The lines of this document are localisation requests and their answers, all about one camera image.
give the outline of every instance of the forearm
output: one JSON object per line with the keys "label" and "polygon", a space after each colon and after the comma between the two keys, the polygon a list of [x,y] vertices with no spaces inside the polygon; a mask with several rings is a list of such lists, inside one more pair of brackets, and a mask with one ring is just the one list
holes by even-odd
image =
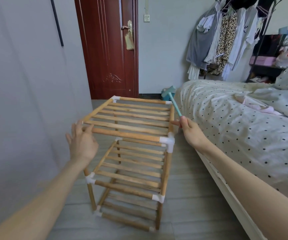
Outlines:
{"label": "forearm", "polygon": [[69,161],[45,191],[0,225],[0,239],[46,239],[81,170]]}
{"label": "forearm", "polygon": [[288,198],[213,144],[202,154],[216,167],[250,217],[269,239],[288,239]]}

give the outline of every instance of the door frame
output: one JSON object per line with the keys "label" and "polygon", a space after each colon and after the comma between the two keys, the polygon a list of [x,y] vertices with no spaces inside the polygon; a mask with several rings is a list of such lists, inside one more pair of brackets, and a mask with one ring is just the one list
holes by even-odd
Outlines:
{"label": "door frame", "polygon": [[[88,67],[89,56],[87,52],[87,42],[86,42],[86,34],[85,34],[85,27],[84,21],[82,18],[82,9],[81,9],[81,2],[80,0],[74,0],[78,26],[81,35],[84,59],[85,59],[85,66],[86,66],[86,73],[87,78],[90,77],[90,68]],[[134,39],[134,97],[138,98],[138,0],[133,0],[133,39]]]}

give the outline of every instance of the person's right arm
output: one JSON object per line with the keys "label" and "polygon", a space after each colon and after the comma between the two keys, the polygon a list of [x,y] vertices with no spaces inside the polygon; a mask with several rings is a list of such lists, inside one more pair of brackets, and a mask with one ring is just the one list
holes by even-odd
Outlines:
{"label": "person's right arm", "polygon": [[226,156],[203,134],[199,126],[182,116],[187,142],[221,173],[239,202],[269,240],[288,239],[288,198]]}

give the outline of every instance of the bed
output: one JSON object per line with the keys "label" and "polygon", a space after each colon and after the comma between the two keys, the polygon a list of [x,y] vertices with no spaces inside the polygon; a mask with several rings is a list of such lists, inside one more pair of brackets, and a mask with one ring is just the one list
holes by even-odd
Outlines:
{"label": "bed", "polygon": [[[281,115],[260,112],[237,98],[271,106]],[[288,197],[288,69],[274,85],[189,81],[177,90],[175,100],[212,143]],[[199,156],[250,239],[265,239],[217,169]]]}

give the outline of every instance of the gray tile floor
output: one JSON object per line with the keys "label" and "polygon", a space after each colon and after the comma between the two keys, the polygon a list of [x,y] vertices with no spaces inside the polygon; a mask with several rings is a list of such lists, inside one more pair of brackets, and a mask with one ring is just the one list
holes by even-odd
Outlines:
{"label": "gray tile floor", "polygon": [[[92,102],[96,108],[104,101]],[[114,140],[104,135],[96,135],[96,139],[100,149],[89,166],[90,170]],[[187,144],[182,133],[177,134],[175,140],[162,223],[157,233],[144,232],[93,215],[81,174],[48,239],[249,239],[198,154]],[[102,192],[102,187],[94,186],[97,202]]]}

